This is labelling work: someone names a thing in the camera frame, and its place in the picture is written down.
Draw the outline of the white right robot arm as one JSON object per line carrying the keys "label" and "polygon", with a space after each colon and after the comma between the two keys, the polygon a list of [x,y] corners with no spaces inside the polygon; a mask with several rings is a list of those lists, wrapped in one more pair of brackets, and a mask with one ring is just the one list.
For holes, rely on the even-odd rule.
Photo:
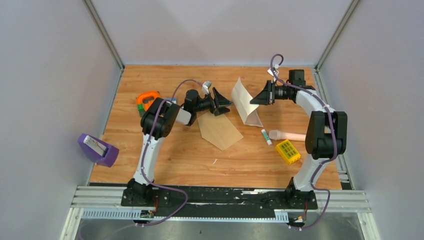
{"label": "white right robot arm", "polygon": [[268,80],[250,103],[271,105],[276,100],[292,100],[309,115],[304,141],[308,155],[285,189],[286,204],[298,209],[306,199],[312,198],[317,190],[315,183],[325,167],[345,152],[348,116],[344,111],[331,108],[317,95],[313,86],[307,85],[304,70],[289,70],[288,80],[281,85],[276,84],[279,81],[276,67],[270,68],[269,72],[274,79]]}

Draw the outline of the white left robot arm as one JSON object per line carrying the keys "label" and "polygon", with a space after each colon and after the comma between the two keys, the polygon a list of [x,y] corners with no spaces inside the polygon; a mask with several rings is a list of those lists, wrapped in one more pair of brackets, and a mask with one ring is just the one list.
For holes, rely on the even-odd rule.
{"label": "white left robot arm", "polygon": [[182,105],[161,97],[156,98],[141,117],[140,126],[143,133],[142,150],[137,169],[127,184],[127,189],[134,195],[140,206],[149,206],[153,201],[155,167],[159,151],[165,138],[171,133],[176,122],[191,126],[197,119],[197,113],[209,111],[220,116],[230,111],[234,103],[220,94],[216,88],[203,97],[195,89],[186,92]]}

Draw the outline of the lined letter paper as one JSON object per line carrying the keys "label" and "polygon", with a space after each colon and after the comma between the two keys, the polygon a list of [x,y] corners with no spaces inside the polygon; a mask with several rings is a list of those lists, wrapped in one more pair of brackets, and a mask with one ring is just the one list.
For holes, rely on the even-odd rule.
{"label": "lined letter paper", "polygon": [[249,94],[239,77],[231,90],[231,98],[244,125],[263,127],[257,112],[258,104],[251,104],[253,97]]}

